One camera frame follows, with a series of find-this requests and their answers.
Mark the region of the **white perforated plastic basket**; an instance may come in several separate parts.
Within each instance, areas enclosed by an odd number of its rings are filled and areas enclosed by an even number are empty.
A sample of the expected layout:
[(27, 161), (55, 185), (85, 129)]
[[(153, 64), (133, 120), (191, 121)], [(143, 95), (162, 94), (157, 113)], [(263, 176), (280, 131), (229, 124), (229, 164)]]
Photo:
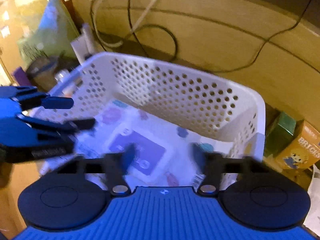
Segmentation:
[(227, 158), (262, 160), (265, 103), (254, 90), (198, 70), (144, 57), (99, 53), (58, 76), (54, 96), (69, 96), (69, 110), (39, 108), (53, 122), (95, 118), (119, 100), (216, 142)]

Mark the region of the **green snack bag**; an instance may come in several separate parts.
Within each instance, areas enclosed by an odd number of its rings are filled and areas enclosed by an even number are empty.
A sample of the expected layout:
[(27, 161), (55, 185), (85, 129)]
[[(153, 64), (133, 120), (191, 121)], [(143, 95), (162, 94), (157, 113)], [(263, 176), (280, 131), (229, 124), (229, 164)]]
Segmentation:
[(60, 0), (49, 0), (38, 28), (26, 38), (17, 41), (18, 51), (23, 62), (31, 64), (40, 56), (76, 58), (71, 42), (79, 37), (79, 32)]

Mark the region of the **white tube bottle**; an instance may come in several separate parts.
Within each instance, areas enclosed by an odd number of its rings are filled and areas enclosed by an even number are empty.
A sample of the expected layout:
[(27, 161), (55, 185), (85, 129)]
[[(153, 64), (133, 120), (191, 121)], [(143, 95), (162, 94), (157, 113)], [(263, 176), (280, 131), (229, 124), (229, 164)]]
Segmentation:
[(71, 42), (71, 46), (80, 64), (98, 52), (92, 29), (88, 23), (82, 25), (80, 36)]

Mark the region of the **green small box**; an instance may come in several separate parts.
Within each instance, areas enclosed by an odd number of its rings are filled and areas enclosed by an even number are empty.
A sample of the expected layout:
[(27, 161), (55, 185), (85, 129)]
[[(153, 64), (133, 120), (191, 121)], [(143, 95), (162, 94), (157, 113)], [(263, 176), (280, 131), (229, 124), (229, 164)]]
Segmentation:
[(268, 126), (265, 134), (264, 156), (275, 157), (292, 141), (296, 120), (285, 112), (280, 112)]

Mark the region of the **orange bricks toy box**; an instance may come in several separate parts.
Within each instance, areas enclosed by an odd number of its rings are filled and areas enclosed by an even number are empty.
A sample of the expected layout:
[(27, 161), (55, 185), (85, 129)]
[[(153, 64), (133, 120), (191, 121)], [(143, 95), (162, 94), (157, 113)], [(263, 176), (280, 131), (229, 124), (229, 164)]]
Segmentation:
[(319, 161), (319, 131), (307, 121), (298, 122), (294, 139), (274, 161), (283, 169), (305, 170)]

